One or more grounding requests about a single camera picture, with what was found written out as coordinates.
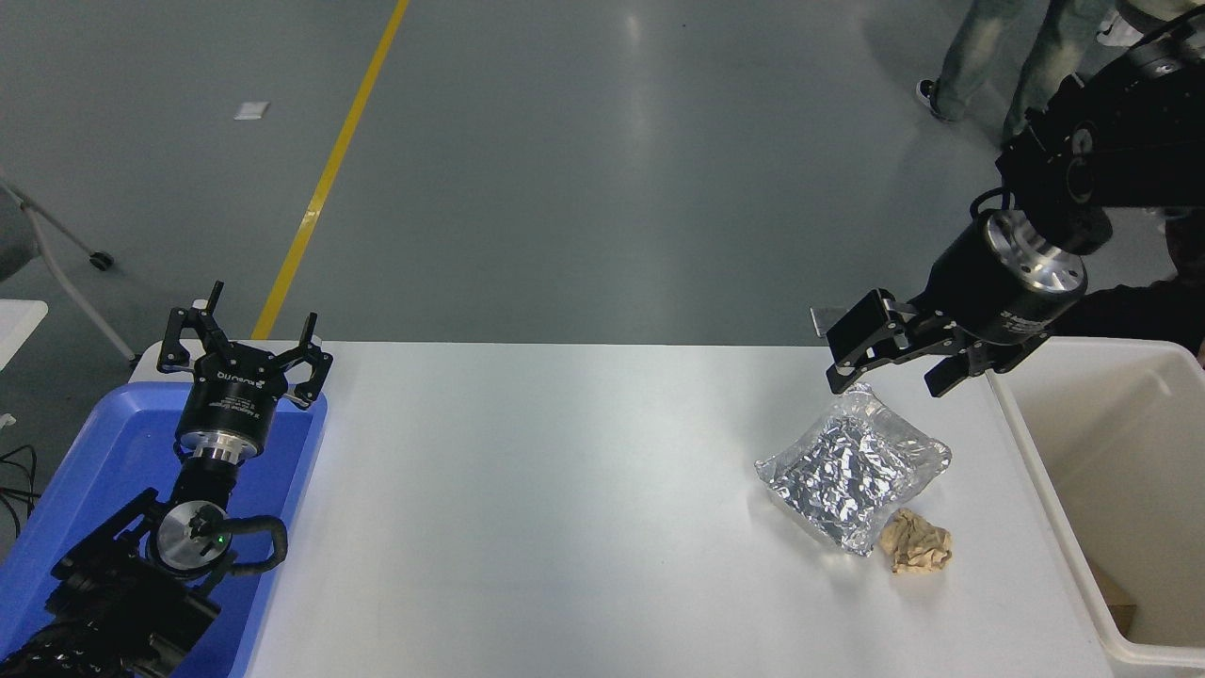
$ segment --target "crinkled aluminum foil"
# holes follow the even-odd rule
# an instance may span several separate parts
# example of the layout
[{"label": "crinkled aluminum foil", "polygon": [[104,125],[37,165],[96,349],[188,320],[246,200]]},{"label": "crinkled aluminum foil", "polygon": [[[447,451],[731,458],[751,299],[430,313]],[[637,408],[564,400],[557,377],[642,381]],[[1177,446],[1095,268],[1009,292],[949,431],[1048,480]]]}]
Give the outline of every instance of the crinkled aluminum foil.
[{"label": "crinkled aluminum foil", "polygon": [[950,466],[950,448],[856,384],[794,446],[754,466],[787,506],[865,556],[895,509]]}]

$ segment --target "white storage box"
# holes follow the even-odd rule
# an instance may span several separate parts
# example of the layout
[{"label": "white storage box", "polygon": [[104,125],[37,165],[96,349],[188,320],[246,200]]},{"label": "white storage box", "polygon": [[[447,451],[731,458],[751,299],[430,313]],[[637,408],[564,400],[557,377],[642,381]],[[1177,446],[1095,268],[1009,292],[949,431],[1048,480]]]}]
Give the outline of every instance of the white storage box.
[{"label": "white storage box", "polygon": [[[1205,372],[1174,344],[1056,337],[992,376],[1101,643],[1205,667]],[[1136,602],[1122,637],[1092,560]]]}]

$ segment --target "gray floor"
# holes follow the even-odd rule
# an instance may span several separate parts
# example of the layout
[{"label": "gray floor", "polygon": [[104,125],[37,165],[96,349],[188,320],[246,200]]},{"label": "gray floor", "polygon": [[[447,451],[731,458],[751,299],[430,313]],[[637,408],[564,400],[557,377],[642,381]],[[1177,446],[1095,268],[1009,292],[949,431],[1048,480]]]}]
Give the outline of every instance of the gray floor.
[{"label": "gray floor", "polygon": [[[965,0],[413,0],[274,337],[315,309],[348,341],[817,344],[809,306],[915,293],[997,183],[1039,5],[944,125],[911,89]],[[214,278],[249,335],[392,10],[0,4],[0,171],[118,258],[55,240],[136,349]],[[1094,285],[1169,273],[1116,216]],[[45,487],[129,372],[41,261],[0,296],[51,306],[0,375]]]}]

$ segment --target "white tabletop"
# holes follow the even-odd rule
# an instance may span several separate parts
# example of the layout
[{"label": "white tabletop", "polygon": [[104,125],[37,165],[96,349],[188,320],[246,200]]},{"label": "white tabletop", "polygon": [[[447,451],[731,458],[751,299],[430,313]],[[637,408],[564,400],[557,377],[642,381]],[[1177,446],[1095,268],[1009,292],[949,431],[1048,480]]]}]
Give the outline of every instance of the white tabletop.
[{"label": "white tabletop", "polygon": [[934,400],[924,360],[869,381],[953,450],[910,505],[953,561],[893,576],[753,472],[830,401],[824,349],[324,349],[324,440],[248,676],[1110,674],[986,381]]},{"label": "white tabletop", "polygon": [[46,317],[46,301],[0,299],[0,370],[4,370],[37,323]]}]

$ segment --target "crumpled beige paper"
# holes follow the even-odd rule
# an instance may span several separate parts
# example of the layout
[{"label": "crumpled beige paper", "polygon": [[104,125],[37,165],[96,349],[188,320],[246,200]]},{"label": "crumpled beige paper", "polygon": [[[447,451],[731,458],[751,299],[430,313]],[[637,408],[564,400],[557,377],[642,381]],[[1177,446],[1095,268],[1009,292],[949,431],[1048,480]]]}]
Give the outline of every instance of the crumpled beige paper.
[{"label": "crumpled beige paper", "polygon": [[900,509],[878,537],[892,559],[892,572],[936,572],[953,556],[950,531],[930,524],[909,509]]}]

